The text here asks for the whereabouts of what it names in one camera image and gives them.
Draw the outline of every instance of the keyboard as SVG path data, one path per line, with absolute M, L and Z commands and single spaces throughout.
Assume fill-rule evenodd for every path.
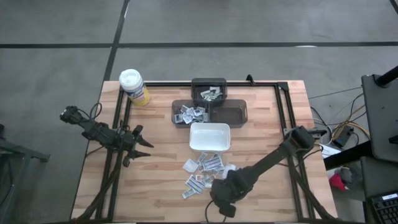
M 398 223 L 398 192 L 372 197 L 371 205 L 378 223 Z

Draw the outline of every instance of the white paper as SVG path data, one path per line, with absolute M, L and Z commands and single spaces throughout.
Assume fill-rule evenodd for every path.
M 189 159 L 186 161 L 186 163 L 184 164 L 184 166 L 182 168 L 185 169 L 189 173 L 193 173 L 196 171 L 198 166 L 199 166 L 199 164 L 197 164 L 193 160 Z
M 322 145 L 322 144 L 321 144 L 321 146 L 323 147 L 323 151 L 322 151 L 322 157 L 323 158 L 327 158 L 327 157 L 332 156 L 334 154 L 340 153 L 340 150 L 333 149 L 332 147 L 325 146 L 325 145 Z

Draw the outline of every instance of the gray floor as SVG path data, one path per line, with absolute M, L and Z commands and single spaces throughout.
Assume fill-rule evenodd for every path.
M 123 0 L 0 1 L 0 44 L 111 43 Z M 398 41 L 387 0 L 132 0 L 121 42 Z M 6 137 L 51 153 L 31 164 L 18 222 L 69 218 L 87 141 L 59 120 L 67 105 L 98 101 L 110 49 L 0 49 L 0 123 Z M 305 80 L 309 96 L 360 86 L 361 75 L 396 66 L 398 47 L 119 49 L 111 72 L 138 69 L 145 80 L 225 77 Z M 361 90 L 310 100 L 326 121 Z M 356 108 L 363 101 L 358 101 Z M 344 120 L 345 108 L 330 122 Z M 366 118 L 358 120 L 367 127 Z M 365 137 L 358 132 L 361 141 Z M 339 217 L 363 221 L 361 204 L 334 191 Z

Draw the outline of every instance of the white bowl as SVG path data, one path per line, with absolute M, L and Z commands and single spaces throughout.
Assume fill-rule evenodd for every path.
M 225 152 L 231 146 L 231 130 L 223 123 L 193 123 L 189 146 L 201 152 Z

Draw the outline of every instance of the wooden tabletop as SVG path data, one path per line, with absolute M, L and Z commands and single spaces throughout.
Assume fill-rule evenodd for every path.
M 313 128 L 304 82 L 287 82 L 297 125 Z M 148 152 L 152 156 L 138 158 L 131 162 L 128 168 L 122 167 L 114 221 L 205 222 L 205 207 L 211 200 L 209 189 L 205 189 L 200 195 L 182 198 L 182 193 L 188 189 L 185 181 L 190 176 L 182 166 L 187 159 L 195 161 L 199 153 L 189 147 L 189 129 L 177 129 L 171 122 L 173 100 L 189 100 L 190 88 L 148 89 L 150 102 L 144 107 L 133 107 L 130 110 L 129 125 L 132 128 L 138 124 L 143 125 L 142 136 L 155 148 L 138 146 L 138 151 Z M 111 126 L 118 90 L 119 82 L 104 83 L 99 100 L 103 110 L 97 121 Z M 273 87 L 228 87 L 228 99 L 246 101 L 248 122 L 242 128 L 231 129 L 231 147 L 222 155 L 222 160 L 238 167 L 253 165 L 282 142 L 275 90 Z M 283 93 L 282 101 L 285 118 L 290 125 Z M 90 142 L 88 152 L 99 146 L 97 142 Z M 79 216 L 98 193 L 105 157 L 106 150 L 102 149 L 86 158 L 72 217 Z M 312 192 L 328 212 L 336 217 L 335 204 L 320 152 L 308 157 L 305 166 Z M 300 198 L 306 214 L 302 192 Z M 274 166 L 262 174 L 253 190 L 235 206 L 235 217 L 227 218 L 226 222 L 296 221 L 288 168 Z M 208 209 L 208 218 L 210 222 L 221 222 L 223 219 L 214 204 Z

